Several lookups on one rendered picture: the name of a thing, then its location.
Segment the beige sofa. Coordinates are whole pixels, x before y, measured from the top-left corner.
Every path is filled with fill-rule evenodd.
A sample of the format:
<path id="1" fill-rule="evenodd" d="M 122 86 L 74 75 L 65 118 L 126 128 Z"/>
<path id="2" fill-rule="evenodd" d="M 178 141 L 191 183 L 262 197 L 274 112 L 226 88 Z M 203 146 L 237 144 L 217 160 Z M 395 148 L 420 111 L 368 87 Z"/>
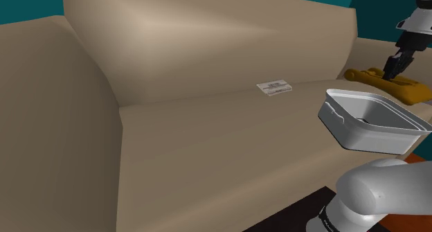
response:
<path id="1" fill-rule="evenodd" d="M 377 158 L 318 118 L 393 50 L 351 8 L 63 2 L 0 25 L 0 232 L 242 232 Z"/>

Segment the grey plastic bin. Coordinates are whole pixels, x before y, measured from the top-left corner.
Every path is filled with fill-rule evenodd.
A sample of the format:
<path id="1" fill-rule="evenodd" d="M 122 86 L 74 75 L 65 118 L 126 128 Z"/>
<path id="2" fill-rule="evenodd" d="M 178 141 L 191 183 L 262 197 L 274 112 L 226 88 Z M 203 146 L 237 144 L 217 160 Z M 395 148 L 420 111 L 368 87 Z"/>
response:
<path id="1" fill-rule="evenodd" d="M 327 89 L 318 117 L 347 150 L 403 155 L 432 133 L 432 124 L 401 105 L 363 91 Z"/>

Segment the yellow plush toy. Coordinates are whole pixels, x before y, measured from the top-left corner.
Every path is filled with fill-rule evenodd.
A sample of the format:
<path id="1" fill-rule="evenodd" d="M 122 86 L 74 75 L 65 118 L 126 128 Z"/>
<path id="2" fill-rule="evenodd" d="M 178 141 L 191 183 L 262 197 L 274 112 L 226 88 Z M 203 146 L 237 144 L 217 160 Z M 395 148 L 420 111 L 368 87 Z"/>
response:
<path id="1" fill-rule="evenodd" d="M 348 69 L 343 74 L 346 80 L 381 89 L 405 105 L 414 105 L 432 100 L 432 90 L 425 84 L 400 75 L 390 80 L 383 79 L 383 76 L 384 72 L 377 68 L 369 68 L 364 71 Z"/>

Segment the white printed card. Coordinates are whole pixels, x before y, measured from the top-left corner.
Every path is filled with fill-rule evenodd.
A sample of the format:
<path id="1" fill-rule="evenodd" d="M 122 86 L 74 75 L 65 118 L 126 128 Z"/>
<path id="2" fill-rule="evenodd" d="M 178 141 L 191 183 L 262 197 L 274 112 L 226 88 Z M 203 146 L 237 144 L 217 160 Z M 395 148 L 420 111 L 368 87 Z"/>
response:
<path id="1" fill-rule="evenodd" d="M 292 86 L 285 80 L 274 80 L 271 82 L 263 82 L 256 86 L 266 95 L 274 96 L 279 93 L 284 93 L 292 90 Z"/>

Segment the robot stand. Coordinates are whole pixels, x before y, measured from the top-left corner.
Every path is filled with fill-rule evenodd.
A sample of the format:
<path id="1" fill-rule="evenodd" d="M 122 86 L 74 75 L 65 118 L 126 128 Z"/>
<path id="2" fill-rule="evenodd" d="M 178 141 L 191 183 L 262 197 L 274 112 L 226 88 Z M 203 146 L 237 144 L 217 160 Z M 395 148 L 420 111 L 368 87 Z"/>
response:
<path id="1" fill-rule="evenodd" d="M 306 232 L 306 223 L 316 217 L 335 194 L 324 186 L 243 232 Z"/>

